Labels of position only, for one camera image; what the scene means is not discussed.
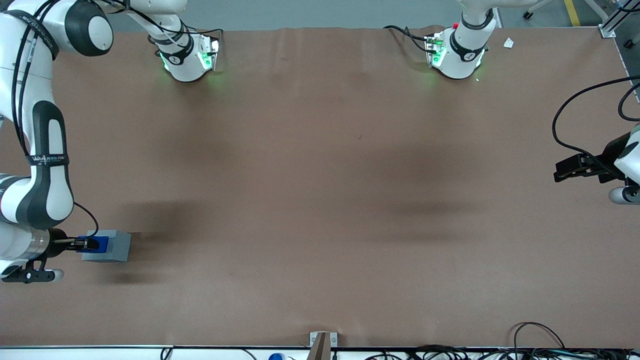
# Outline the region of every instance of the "black band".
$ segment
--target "black band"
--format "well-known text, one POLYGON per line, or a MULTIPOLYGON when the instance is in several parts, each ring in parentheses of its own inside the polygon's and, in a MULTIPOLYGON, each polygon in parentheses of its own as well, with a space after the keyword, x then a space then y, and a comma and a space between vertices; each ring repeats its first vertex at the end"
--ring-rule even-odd
POLYGON ((487 25, 489 25, 491 20, 493 20, 493 9, 487 10, 486 18, 484 19, 484 22, 480 25, 469 24, 468 22, 465 21, 464 15, 461 17, 461 19, 462 19, 462 26, 464 26, 465 28, 471 29, 471 30, 482 30, 486 28, 487 25))
POLYGON ((148 39, 149 39, 149 42, 152 42, 154 45, 171 45, 174 42, 178 42, 178 40, 180 40, 180 37, 182 35, 185 35, 186 33, 187 33, 187 31, 185 30, 184 24, 183 24, 180 27, 180 31, 176 32, 175 35, 173 37, 171 37, 171 40, 170 39, 156 39, 154 37, 151 37, 151 35, 148 36, 148 39))
POLYGON ((474 61, 478 55, 482 53, 484 50, 484 46, 479 49, 471 50, 463 47, 456 41, 456 31, 454 30, 451 33, 451 37, 449 38, 449 42, 451 43, 451 49, 458 55, 460 55, 460 60, 466 62, 474 61))
POLYGON ((183 47, 177 53, 166 53, 164 51, 160 51, 165 58, 166 61, 170 62, 172 65, 182 65, 184 63, 184 59, 187 58, 193 51, 193 38, 189 36, 189 43, 187 46, 183 47))
POLYGON ((28 155, 25 156, 29 166, 32 167, 58 167, 69 164, 69 155, 28 155))
POLYGON ((16 19, 22 20, 25 24, 27 24, 27 26, 29 26, 36 33, 36 36, 42 38, 42 41, 44 42, 44 44, 51 51, 51 56, 53 57, 53 60, 55 60, 56 57, 58 57, 60 48, 58 47, 58 45, 56 44, 56 41, 51 36, 51 33, 49 32, 49 30, 47 30, 47 28, 45 28, 44 25, 42 25, 42 22, 40 22, 40 20, 36 19, 36 17, 31 15, 30 13, 23 12, 22 10, 7 10, 7 11, 3 11, 3 13, 11 15, 16 19))

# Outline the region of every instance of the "blue block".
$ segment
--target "blue block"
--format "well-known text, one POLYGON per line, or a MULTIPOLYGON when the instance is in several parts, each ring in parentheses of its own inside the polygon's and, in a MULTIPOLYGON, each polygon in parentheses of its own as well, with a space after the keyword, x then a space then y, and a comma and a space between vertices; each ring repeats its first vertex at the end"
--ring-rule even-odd
POLYGON ((119 230, 100 230, 94 238, 106 237, 105 252, 85 252, 82 260, 96 263, 126 263, 129 258, 129 246, 131 245, 131 234, 123 233, 119 230))
MULTIPOLYGON (((79 239, 86 239, 88 237, 89 236, 78 236, 79 239)), ((98 242, 99 247, 97 250, 78 250, 76 252, 86 252, 89 254, 104 254, 107 252, 107 246, 109 244, 108 236, 92 236, 91 239, 98 242)))

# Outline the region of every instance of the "black cable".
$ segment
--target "black cable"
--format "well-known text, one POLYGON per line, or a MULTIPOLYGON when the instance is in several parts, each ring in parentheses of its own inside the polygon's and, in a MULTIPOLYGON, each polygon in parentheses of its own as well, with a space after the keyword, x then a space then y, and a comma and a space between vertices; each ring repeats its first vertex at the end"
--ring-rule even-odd
POLYGON ((89 211, 86 207, 78 204, 77 202, 74 201, 74 205, 77 206, 78 208, 81 208, 85 213, 87 213, 87 215, 89 215, 89 217, 91 217, 91 219, 93 220, 93 223, 95 224, 95 230, 93 231, 93 234, 87 236, 86 238, 92 238, 94 237, 98 231, 100 230, 100 225, 98 224, 98 220, 95 218, 95 216, 91 213, 91 211, 89 211))
POLYGON ((377 358, 380 357, 380 356, 391 357, 392 359, 395 359, 395 360, 404 360, 402 357, 396 356, 394 354, 387 354, 385 352, 383 352, 382 354, 369 356, 368 358, 366 358, 364 360, 377 360, 377 358))
MULTIPOLYGON (((36 10, 36 12, 33 14, 33 16, 37 18, 40 15, 40 13, 43 10, 45 10, 45 8, 48 6, 48 8, 43 13, 42 18, 41 18, 41 19, 44 19, 44 17, 47 15, 49 10, 58 1, 60 1, 60 0, 48 0, 47 2, 43 3, 36 10)), ((27 150, 26 143, 24 141, 24 134, 22 132, 22 105, 18 104, 18 106, 16 106, 16 101, 18 100, 16 91, 17 91, 17 87, 18 87, 18 76, 20 74, 20 64, 22 63, 22 54, 24 52, 24 46, 27 43, 27 39, 29 37, 29 33, 30 32, 31 32, 31 28, 29 26, 27 26, 27 28, 24 30, 24 34, 22 35, 22 40, 20 41, 20 46, 18 46, 18 53, 17 53, 16 59, 15 59, 15 67, 13 68, 13 78, 12 78, 12 86, 11 86, 11 109, 12 109, 12 116, 13 116, 13 126, 15 128, 16 135, 18 136, 18 142, 20 143, 20 146, 22 147, 22 151, 24 152, 25 156, 29 156, 29 151, 27 150)), ((36 41, 35 39, 37 37, 38 37, 38 35, 34 32, 32 42, 36 41)), ((21 87, 20 87, 20 95, 19 95, 20 98, 24 97, 25 83, 26 83, 26 80, 27 80, 27 78, 29 76, 29 70, 30 69, 31 69, 31 62, 27 63, 26 66, 25 66, 24 75, 22 77, 22 84, 21 84, 21 87)))
POLYGON ((247 350, 247 349, 245 349, 245 348, 244 348, 244 349, 242 349, 242 351, 244 351, 244 352, 246 352, 247 354, 249 354, 249 356, 251 356, 251 358, 252 358, 253 360, 258 360, 258 358, 257 358, 257 357, 255 357, 255 355, 253 355, 251 352, 249 352, 249 350, 247 350))
POLYGON ((400 28, 399 26, 395 26, 395 25, 387 25, 385 26, 383 29, 393 29, 393 30, 398 30, 400 31, 402 34, 404 34, 406 37, 412 37, 416 40, 422 40, 424 41, 424 37, 419 37, 418 35, 414 35, 411 34, 408 30, 405 30, 403 28, 400 28))
POLYGON ((553 331, 550 327, 546 326, 543 323, 539 323, 539 322, 523 322, 523 323, 520 324, 520 326, 518 326, 516 331, 513 333, 513 349, 516 352, 518 351, 518 333, 520 332, 520 330, 522 330, 522 328, 524 328, 527 325, 535 325, 537 327, 542 327, 542 328, 546 329, 547 331, 551 332, 556 337, 556 339, 558 340, 558 342, 560 343, 560 346, 562 348, 566 348, 564 346, 564 342, 562 341, 560 336, 558 336, 558 334, 556 334, 556 332, 553 331))
POLYGON ((584 88, 584 89, 580 90, 579 92, 577 92, 577 93, 573 94, 569 99, 567 99, 567 100, 564 102, 564 104, 562 104, 562 106, 560 106, 560 108, 558 109, 558 111, 557 111, 556 115, 554 116, 554 121, 551 123, 551 132, 552 132, 552 134, 553 134, 553 136, 554 136, 554 140, 555 140, 559 145, 561 145, 561 146, 563 146, 563 147, 566 147, 567 149, 571 149, 571 150, 574 150, 574 151, 580 152, 580 153, 582 153, 582 154, 585 154, 586 156, 589 156, 589 157, 590 157, 590 158, 591 158, 591 159, 592 159, 596 164, 598 164, 600 167, 602 167, 603 169, 605 169, 606 171, 608 171, 610 174, 612 174, 613 176, 616 176, 616 177, 618 177, 618 178, 622 178, 622 177, 623 177, 623 175, 622 175, 619 171, 614 170, 614 169, 611 169, 611 168, 609 168, 607 165, 604 165, 604 164, 602 163, 602 161, 600 161, 596 156, 594 156, 593 154, 591 154, 591 153, 590 153, 590 152, 588 152, 587 150, 584 150, 584 149, 581 149, 580 147, 573 146, 573 145, 569 145, 569 144, 567 144, 567 143, 565 143, 565 142, 560 141, 560 139, 558 138, 558 135, 557 135, 557 131, 556 131, 556 124, 557 124, 558 118, 560 117, 560 114, 562 113, 562 111, 564 110, 564 108, 565 108, 567 105, 569 105, 569 102, 572 102, 576 97, 578 97, 578 96, 580 96, 580 95, 582 95, 582 94, 584 94, 584 93, 586 93, 586 92, 588 92, 588 91, 591 91, 591 90, 594 90, 594 89, 597 89, 597 88, 601 88, 601 87, 603 87, 603 86, 607 86, 607 85, 611 85, 611 84, 617 84, 617 83, 622 83, 622 82, 624 82, 624 81, 637 80, 637 79, 640 79, 640 75, 628 76, 628 77, 626 77, 626 78, 619 78, 619 79, 615 79, 615 80, 605 81, 605 82, 603 82, 603 83, 599 83, 599 84, 596 84, 596 85, 593 85, 593 86, 589 86, 589 87, 587 87, 587 88, 584 88))
POLYGON ((621 11, 623 13, 637 13, 637 12, 640 12, 640 8, 637 8, 637 9, 625 9, 624 7, 619 7, 616 10, 621 11))
POLYGON ((172 352, 172 347, 163 348, 162 351, 160 351, 160 360, 168 360, 172 352))
POLYGON ((425 47, 420 46, 420 44, 418 44, 418 42, 416 40, 421 40, 424 41, 424 37, 419 37, 417 35, 414 35, 411 33, 411 31, 409 31, 409 27, 405 27, 404 30, 402 30, 401 28, 395 26, 395 25, 387 25, 385 26, 383 29, 393 29, 393 30, 398 30, 400 31, 404 36, 409 37, 411 39, 411 41, 413 42, 413 44, 420 50, 424 51, 425 53, 429 53, 429 54, 436 54, 437 52, 434 50, 429 50, 426 49, 425 47))
POLYGON ((622 106, 625 104, 625 101, 627 101, 627 98, 633 94, 633 92, 637 89, 640 88, 640 83, 634 85, 631 87, 631 89, 629 89, 625 95, 622 97, 622 99, 620 99, 620 102, 618 103, 618 115, 620 115, 621 118, 625 119, 626 121, 640 121, 640 117, 628 117, 625 115, 625 112, 622 110, 622 106))

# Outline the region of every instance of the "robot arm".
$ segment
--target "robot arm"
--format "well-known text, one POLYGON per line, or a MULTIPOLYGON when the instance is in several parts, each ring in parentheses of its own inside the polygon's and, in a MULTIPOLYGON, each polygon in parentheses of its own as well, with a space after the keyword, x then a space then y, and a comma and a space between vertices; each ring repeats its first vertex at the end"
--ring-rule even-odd
POLYGON ((107 12, 126 12, 147 33, 159 49, 164 68, 178 81, 189 82, 212 70, 218 41, 189 30, 177 13, 187 0, 100 0, 107 12))
POLYGON ((58 51, 106 54, 113 31, 103 9, 115 6, 149 32, 175 79, 196 80, 213 68, 217 43, 213 49, 210 38, 187 30, 175 14, 185 5, 186 0, 13 0, 0 8, 0 119, 10 119, 26 137, 28 145, 20 144, 31 169, 29 177, 0 174, 3 281, 60 280, 61 271, 44 269, 47 258, 96 245, 69 240, 54 228, 74 208, 65 123, 51 88, 58 51))
POLYGON ((493 8, 529 6, 537 0, 456 0, 462 6, 457 28, 447 28, 428 39, 430 66, 453 79, 464 79, 480 66, 484 47, 496 27, 493 8))
POLYGON ((609 200, 619 205, 640 205, 640 124, 631 132, 609 142, 599 162, 585 154, 576 154, 556 163, 554 179, 557 183, 571 177, 598 176, 601 184, 613 180, 624 181, 609 192, 609 200))

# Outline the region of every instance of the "metal bracket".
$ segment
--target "metal bracket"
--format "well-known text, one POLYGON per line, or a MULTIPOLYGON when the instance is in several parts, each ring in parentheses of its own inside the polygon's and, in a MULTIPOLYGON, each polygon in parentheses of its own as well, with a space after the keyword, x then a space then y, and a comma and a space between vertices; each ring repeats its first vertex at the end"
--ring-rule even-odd
POLYGON ((331 347, 337 347, 338 346, 338 333, 337 332, 328 332, 328 331, 314 331, 314 332, 310 332, 309 333, 309 347, 314 346, 314 341, 316 340, 316 337, 318 336, 318 334, 320 334, 321 332, 325 332, 329 335, 329 339, 331 340, 331 347))
POLYGON ((606 33, 604 31, 604 28, 602 27, 602 24, 598 25, 598 30, 600 31, 600 36, 602 38, 615 38, 616 37, 616 32, 612 31, 610 33, 606 33))

